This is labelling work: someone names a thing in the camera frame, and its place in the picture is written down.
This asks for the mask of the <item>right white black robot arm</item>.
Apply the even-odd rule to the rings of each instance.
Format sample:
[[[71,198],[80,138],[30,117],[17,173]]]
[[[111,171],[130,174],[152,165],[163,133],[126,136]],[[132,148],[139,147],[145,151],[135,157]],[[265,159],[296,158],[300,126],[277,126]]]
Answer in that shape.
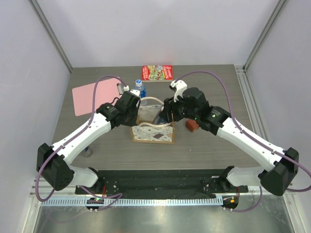
[[[259,163],[259,167],[227,167],[219,180],[226,192],[238,186],[261,186],[282,196],[298,172],[299,153],[295,149],[284,150],[248,130],[223,108],[211,106],[196,87],[165,99],[159,116],[168,123],[192,119],[202,130],[231,142]]]

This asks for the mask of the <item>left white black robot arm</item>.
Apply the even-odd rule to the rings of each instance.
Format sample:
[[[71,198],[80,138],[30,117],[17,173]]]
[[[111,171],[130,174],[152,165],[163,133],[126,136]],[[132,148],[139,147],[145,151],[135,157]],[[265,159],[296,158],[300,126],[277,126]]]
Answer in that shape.
[[[73,160],[93,141],[120,125],[136,124],[140,104],[139,91],[125,91],[114,104],[104,103],[91,118],[66,138],[38,149],[37,171],[53,187],[60,191],[68,185],[87,187],[92,193],[100,193],[103,181],[93,168],[72,166]]]

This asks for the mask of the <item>patterned canvas tote bag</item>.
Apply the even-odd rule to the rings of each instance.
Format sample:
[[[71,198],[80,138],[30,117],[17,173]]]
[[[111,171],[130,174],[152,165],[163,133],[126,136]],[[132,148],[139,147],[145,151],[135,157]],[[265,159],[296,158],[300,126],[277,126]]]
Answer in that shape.
[[[146,106],[138,110],[137,124],[130,128],[132,141],[139,143],[173,144],[175,136],[174,123],[154,125],[152,121],[163,108],[163,101],[155,97],[145,97]]]

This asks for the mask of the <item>water bottle blue label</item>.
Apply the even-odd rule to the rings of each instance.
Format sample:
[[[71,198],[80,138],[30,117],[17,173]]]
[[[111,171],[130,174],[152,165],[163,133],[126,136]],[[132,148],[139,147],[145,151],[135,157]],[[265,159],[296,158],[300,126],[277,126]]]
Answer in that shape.
[[[167,123],[167,121],[161,117],[161,112],[162,111],[159,111],[157,113],[157,115],[155,116],[154,120],[152,121],[152,124],[154,124],[154,125],[162,125],[162,124],[166,124]]]

